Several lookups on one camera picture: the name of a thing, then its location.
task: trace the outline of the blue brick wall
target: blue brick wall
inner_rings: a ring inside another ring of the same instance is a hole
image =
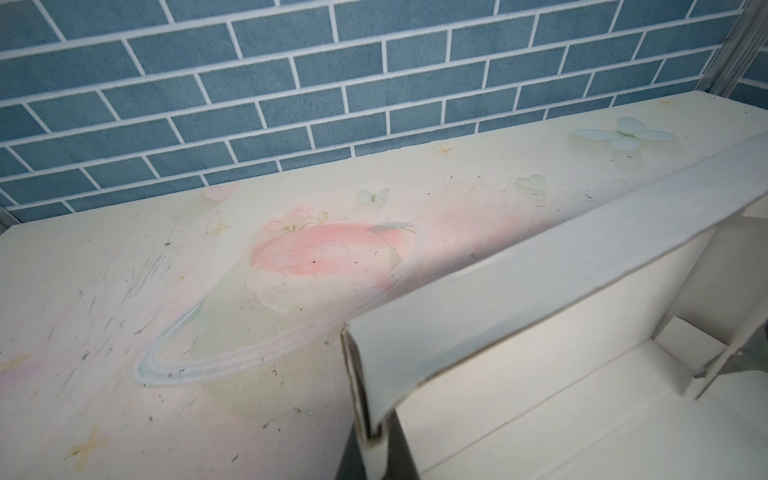
[[[731,92],[730,98],[768,109],[768,43],[757,53],[752,64]]]
[[[0,3],[0,206],[37,220],[689,91],[741,3]],[[740,87],[767,82],[768,51]]]

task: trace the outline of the star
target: star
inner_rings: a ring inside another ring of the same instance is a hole
[[[223,223],[219,222],[219,226],[214,228],[213,230],[208,230],[206,233],[215,233],[216,237],[219,237],[221,235],[221,232],[225,231],[227,228],[231,228],[231,225],[224,226]]]
[[[83,468],[85,467],[85,463],[88,461],[88,453],[91,450],[100,449],[104,445],[107,445],[108,437],[101,437],[100,439],[96,438],[96,428],[91,430],[91,436],[88,437],[88,441],[82,445],[76,445],[70,452],[68,457],[74,457],[75,455],[80,455],[78,457],[77,463],[74,464],[75,468]]]
[[[435,155],[437,154],[443,154],[443,155],[450,155],[448,152],[453,150],[453,147],[445,148],[442,145],[438,145],[439,149],[435,151]]]
[[[13,360],[9,360],[5,363],[0,363],[0,372],[5,372],[6,370],[13,370],[17,366],[21,365],[26,359],[31,358],[32,355],[22,355],[19,353],[16,358]]]

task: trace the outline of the blue brick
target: blue brick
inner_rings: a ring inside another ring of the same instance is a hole
[[[281,160],[283,170],[293,170],[295,168],[311,167],[312,165],[327,164],[328,162],[345,160],[350,158],[352,152],[349,148],[340,148],[338,150],[324,151],[317,154],[302,155],[300,157],[291,157]]]
[[[68,40],[167,24],[156,0],[41,1]]]
[[[79,170],[10,180],[0,183],[0,188],[20,204],[96,190]]]
[[[744,78],[768,83],[768,53],[760,51],[744,73]]]
[[[312,125],[312,137],[318,148],[385,135],[386,117],[383,112]]]
[[[587,41],[571,45],[563,73],[630,61],[641,34]]]
[[[711,51],[700,51],[690,55],[668,58],[656,78],[656,83],[677,80],[678,78],[695,77],[701,73],[704,64],[710,59]]]
[[[169,151],[164,154],[149,155],[149,161],[161,177],[185,174],[187,172],[221,167],[233,163],[230,152],[223,142]]]
[[[29,106],[53,131],[114,121],[107,105],[92,91],[50,100],[33,101]]]
[[[45,130],[21,105],[0,108],[0,141],[44,133]]]
[[[520,12],[530,8],[549,7],[574,0],[501,0],[498,3],[499,13]]]
[[[296,57],[295,62],[302,87],[367,77],[383,72],[380,43]]]
[[[263,164],[248,165],[246,167],[230,168],[229,170],[222,170],[221,172],[213,172],[205,174],[205,179],[208,180],[209,185],[223,184],[226,182],[233,182],[235,180],[242,180],[244,178],[259,177],[261,175],[276,174],[277,164],[269,161]]]
[[[398,134],[401,131],[417,130],[440,124],[442,102],[401,108],[389,112],[389,131]]]
[[[386,61],[389,71],[434,65],[445,61],[444,31],[398,38],[386,42]]]
[[[728,36],[737,18],[738,15],[734,15],[649,31],[645,34],[636,58],[717,45]]]
[[[154,120],[16,145],[14,149],[30,167],[41,170],[178,143],[167,121]]]
[[[209,71],[200,74],[200,79],[211,101],[256,97],[296,87],[286,59]]]
[[[679,84],[665,85],[663,87],[648,88],[647,90],[633,91],[632,93],[618,95],[615,105],[630,104],[635,101],[648,100],[649,98],[666,97],[668,95],[681,94],[686,91],[692,91],[698,80],[684,81]]]
[[[730,94],[730,99],[768,109],[768,90],[765,88],[739,83]]]
[[[563,50],[565,47],[491,60],[488,66],[487,85],[494,87],[555,75],[560,68]]]
[[[493,14],[494,0],[378,0],[336,5],[340,40],[460,22]]]
[[[328,8],[243,20],[232,26],[245,57],[333,43]]]
[[[515,125],[529,124],[532,121],[544,119],[544,111],[529,111],[524,114],[510,115],[509,117],[494,118],[480,122],[478,132],[498,130],[499,128],[514,127]]]
[[[578,75],[525,85],[520,89],[518,108],[529,108],[580,98],[584,94],[588,81],[589,75]]]
[[[137,77],[119,41],[0,61],[0,98]]]
[[[194,78],[175,77],[104,90],[120,118],[142,117],[205,105]]]
[[[592,79],[592,85],[589,86],[588,94],[604,94],[609,91],[650,85],[659,65],[661,65],[661,60],[596,72]]]
[[[742,0],[699,0],[696,2],[694,10],[690,13],[691,17],[709,15],[712,13],[727,12],[736,10],[741,6]]]
[[[580,101],[575,104],[563,105],[561,107],[552,107],[547,113],[547,119],[564,117],[565,115],[580,114],[585,111],[599,110],[608,108],[611,104],[611,97],[598,98],[597,100]]]
[[[349,110],[360,111],[476,90],[482,86],[484,70],[485,63],[479,62],[352,85],[346,89]]]
[[[4,148],[0,148],[0,177],[7,177],[8,175],[23,174],[27,169],[24,168],[16,158],[11,155],[11,152]]]
[[[538,18],[534,45],[606,33],[616,12],[616,2],[599,3],[544,13]]]
[[[29,0],[0,4],[0,50],[58,41],[40,11]]]
[[[148,74],[237,60],[226,25],[132,38],[128,43]]]
[[[255,104],[182,115],[174,117],[174,123],[184,141],[205,140],[261,129],[261,120]]]
[[[102,188],[127,185],[154,178],[152,171],[140,158],[126,158],[108,164],[94,165],[85,170]]]
[[[32,222],[44,218],[59,217],[69,214],[70,211],[64,204],[48,204],[39,207],[20,208],[13,210],[11,214],[20,222]]]
[[[470,97],[454,98],[445,103],[445,122],[466,120],[468,118],[484,117],[511,111],[515,106],[517,88],[492,91],[487,94]]]
[[[108,194],[91,195],[90,197],[75,198],[69,201],[70,207],[78,212],[92,208],[106,207],[107,205],[123,204],[143,198],[157,197],[159,195],[172,194],[192,188],[203,187],[203,181],[198,175],[194,177],[178,178],[166,182],[159,182],[143,187],[126,188]]]
[[[166,0],[177,22],[274,7],[273,0]]]
[[[533,17],[457,28],[451,38],[451,60],[517,50],[528,46]]]
[[[624,0],[614,30],[644,27],[685,18],[693,0]]]
[[[310,136],[307,134],[306,128],[300,127],[277,131],[272,134],[240,138],[232,140],[230,143],[237,160],[244,162],[309,150]]]
[[[295,124],[344,113],[344,101],[340,88],[274,98],[262,101],[260,104],[268,127]]]
[[[408,147],[410,145],[427,144],[431,141],[445,140],[446,138],[462,137],[475,133],[475,124],[459,125],[456,127],[442,128],[440,130],[426,131],[421,134],[406,135],[404,137],[390,138],[374,141],[369,144],[356,145],[355,155],[374,154],[376,152]]]

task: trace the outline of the tabletop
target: tabletop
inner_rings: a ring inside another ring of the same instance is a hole
[[[14,226],[0,476],[332,478],[346,320],[765,130],[690,92]]]

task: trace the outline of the green heart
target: green heart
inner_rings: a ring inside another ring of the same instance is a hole
[[[531,175],[528,178],[518,178],[518,183],[523,187],[534,190],[547,190],[547,179],[541,175]]]

